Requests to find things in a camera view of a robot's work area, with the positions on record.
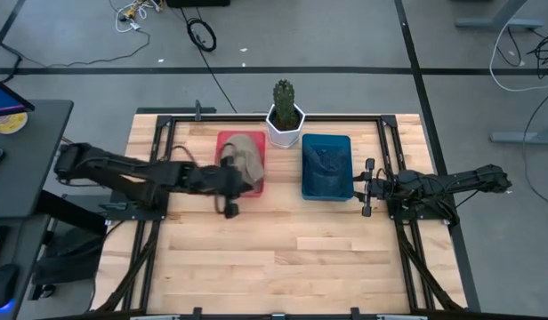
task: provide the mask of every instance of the screen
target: screen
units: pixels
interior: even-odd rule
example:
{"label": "screen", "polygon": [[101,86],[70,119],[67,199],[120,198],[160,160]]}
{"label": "screen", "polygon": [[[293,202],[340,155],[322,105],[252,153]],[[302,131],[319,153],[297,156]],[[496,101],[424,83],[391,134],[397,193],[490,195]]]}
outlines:
{"label": "screen", "polygon": [[25,111],[25,107],[0,88],[0,115]]}

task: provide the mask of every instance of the computer mouse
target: computer mouse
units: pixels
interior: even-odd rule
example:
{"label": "computer mouse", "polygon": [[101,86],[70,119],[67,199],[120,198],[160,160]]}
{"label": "computer mouse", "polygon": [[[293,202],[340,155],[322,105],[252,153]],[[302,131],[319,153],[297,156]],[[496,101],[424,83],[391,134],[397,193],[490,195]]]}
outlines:
{"label": "computer mouse", "polygon": [[10,263],[0,267],[0,308],[13,298],[18,274],[19,267],[15,264]]}

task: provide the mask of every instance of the wood plank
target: wood plank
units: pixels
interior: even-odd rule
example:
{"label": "wood plank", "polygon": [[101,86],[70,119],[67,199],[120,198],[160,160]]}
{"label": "wood plank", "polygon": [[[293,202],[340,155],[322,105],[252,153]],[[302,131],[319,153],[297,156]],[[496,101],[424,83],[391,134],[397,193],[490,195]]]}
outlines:
{"label": "wood plank", "polygon": [[[134,118],[127,156],[148,159],[156,118]],[[397,115],[397,120],[407,167],[432,172],[419,115]],[[241,129],[265,131],[265,126],[182,123],[174,142],[187,147],[199,164],[211,164],[218,132]],[[303,133],[349,135],[354,173],[364,170],[368,157],[375,159],[376,169],[383,167],[374,124],[306,123]],[[390,134],[388,141],[392,150]],[[264,193],[238,199],[241,213],[232,220],[214,212],[210,197],[170,196],[157,243],[150,313],[191,313],[202,307],[206,314],[346,314],[355,306],[364,313],[408,312],[397,236],[386,203],[373,200],[374,214],[368,219],[360,215],[357,200],[304,201],[301,154],[301,143],[288,150],[267,143]],[[172,159],[187,157],[175,150]],[[355,184],[356,190],[362,188],[362,183]],[[421,221],[420,226],[432,274],[465,305],[446,226],[439,221]],[[107,240],[94,306],[109,296],[127,270],[134,231],[135,223],[126,222]],[[423,301],[417,274],[415,285]]]}

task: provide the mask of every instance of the floor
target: floor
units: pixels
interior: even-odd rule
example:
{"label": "floor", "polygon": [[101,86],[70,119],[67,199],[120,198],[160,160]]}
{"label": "floor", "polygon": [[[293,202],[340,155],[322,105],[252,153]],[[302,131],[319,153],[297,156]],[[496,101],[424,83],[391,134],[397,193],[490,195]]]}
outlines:
{"label": "floor", "polygon": [[[112,1],[116,7],[128,4]],[[488,140],[492,131],[522,131],[548,90],[497,87],[487,72],[496,33],[454,27],[457,17],[491,15],[503,3],[402,1],[447,170],[498,164],[513,182],[509,193],[478,194],[459,208],[481,309],[548,316],[548,204],[528,187],[520,146]],[[218,68],[217,78],[238,112],[265,112],[272,85],[287,78],[306,112],[423,113],[394,1],[232,0],[229,7],[200,11],[218,37],[218,49],[207,60]],[[10,24],[12,12],[16,19]],[[193,9],[186,13],[196,15]],[[544,27],[538,32],[548,34],[548,0],[529,1],[518,17],[540,19]],[[138,22],[150,33],[150,44],[132,58],[45,70],[24,61],[25,76],[9,85],[27,99],[73,100],[66,136],[118,153],[125,150],[139,107],[190,107],[199,99],[219,113],[232,112],[214,80],[201,73],[205,64],[183,22],[169,10],[148,11],[148,18]],[[0,30],[8,31],[4,41],[45,65],[109,59],[145,43],[145,35],[117,33],[114,23],[108,1],[82,6],[77,0],[0,0]],[[530,32],[514,35],[525,62],[520,69],[534,68],[535,58],[527,52],[539,38]],[[508,36],[500,47],[517,59]],[[0,49],[0,68],[13,62]],[[509,68],[499,57],[494,65]],[[541,81],[534,75],[498,79],[512,88],[548,84],[548,77]],[[548,102],[532,129],[546,125]],[[548,147],[528,147],[527,153],[531,180],[548,197]],[[46,188],[107,192],[68,189],[54,179]],[[20,318],[80,313],[91,289],[91,283],[64,287],[55,298],[24,305]]]}

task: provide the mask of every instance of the monitor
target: monitor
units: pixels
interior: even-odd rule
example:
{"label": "monitor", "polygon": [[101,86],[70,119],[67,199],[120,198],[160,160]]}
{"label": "monitor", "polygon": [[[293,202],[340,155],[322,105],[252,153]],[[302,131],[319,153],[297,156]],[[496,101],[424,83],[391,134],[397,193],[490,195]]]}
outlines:
{"label": "monitor", "polygon": [[0,116],[33,111],[35,107],[0,81]]}

